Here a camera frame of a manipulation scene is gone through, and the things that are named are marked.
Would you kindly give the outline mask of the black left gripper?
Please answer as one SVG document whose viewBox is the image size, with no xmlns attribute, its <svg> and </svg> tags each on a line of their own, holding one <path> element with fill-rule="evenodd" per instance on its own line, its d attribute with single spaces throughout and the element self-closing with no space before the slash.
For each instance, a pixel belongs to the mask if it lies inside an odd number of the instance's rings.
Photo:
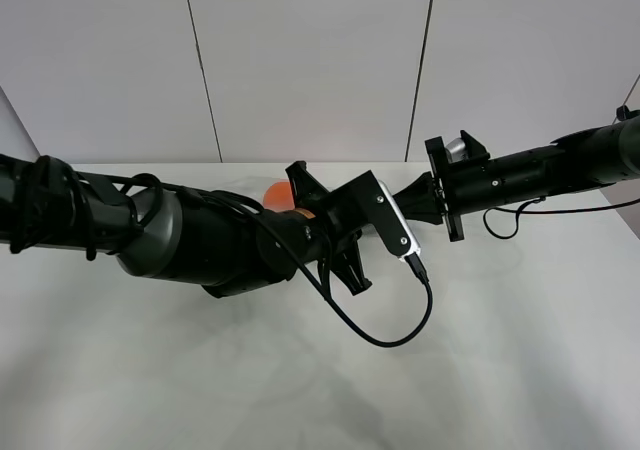
<svg viewBox="0 0 640 450">
<path fill-rule="evenodd" d="M 286 174 L 295 206 L 307 209 L 319 220 L 331 243 L 319 261 L 323 289 L 331 292 L 333 274 L 353 296 L 368 290 L 372 283 L 364 275 L 358 240 L 365 227 L 376 231 L 372 217 L 378 186 L 373 172 L 366 171 L 332 191 L 308 172 L 305 161 L 293 162 Z"/>
</svg>

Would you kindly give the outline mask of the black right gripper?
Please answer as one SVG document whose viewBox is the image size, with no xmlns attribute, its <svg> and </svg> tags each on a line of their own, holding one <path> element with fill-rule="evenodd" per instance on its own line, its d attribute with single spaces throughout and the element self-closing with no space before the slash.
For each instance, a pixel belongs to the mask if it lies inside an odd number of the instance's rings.
<svg viewBox="0 0 640 450">
<path fill-rule="evenodd" d="M 394 195 L 402 215 L 406 220 L 432 225 L 446 224 L 449 240 L 464 239 L 461 220 L 461 204 L 456 196 L 456 180 L 467 170 L 481 169 L 491 156 L 486 147 L 465 130 L 460 136 L 469 151 L 466 161 L 450 163 L 442 137 L 425 141 L 431 171 L 422 173 L 416 180 Z"/>
</svg>

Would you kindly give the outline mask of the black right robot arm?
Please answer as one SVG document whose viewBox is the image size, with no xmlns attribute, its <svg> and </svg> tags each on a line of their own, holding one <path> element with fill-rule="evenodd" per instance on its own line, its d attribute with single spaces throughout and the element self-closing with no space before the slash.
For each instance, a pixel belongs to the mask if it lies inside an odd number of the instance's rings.
<svg viewBox="0 0 640 450">
<path fill-rule="evenodd" d="M 529 213 L 549 197 L 612 186 L 639 176 L 639 113 L 622 106 L 618 121 L 563 136 L 551 144 L 500 158 L 462 131 L 450 144 L 426 141 L 431 169 L 394 198 L 404 217 L 446 226 L 464 238 L 466 214 Z"/>
</svg>

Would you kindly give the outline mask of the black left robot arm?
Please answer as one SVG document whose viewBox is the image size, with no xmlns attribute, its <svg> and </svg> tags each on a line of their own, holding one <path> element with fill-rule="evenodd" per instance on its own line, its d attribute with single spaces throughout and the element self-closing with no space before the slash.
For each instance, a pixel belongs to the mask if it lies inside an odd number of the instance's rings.
<svg viewBox="0 0 640 450">
<path fill-rule="evenodd" d="M 215 298 L 290 280 L 318 264 L 357 295 L 370 288 L 357 244 L 318 213 L 274 212 L 225 190 L 167 184 L 155 175 L 79 172 L 49 156 L 1 158 L 1 240 L 113 255 L 132 276 L 198 285 Z"/>
</svg>

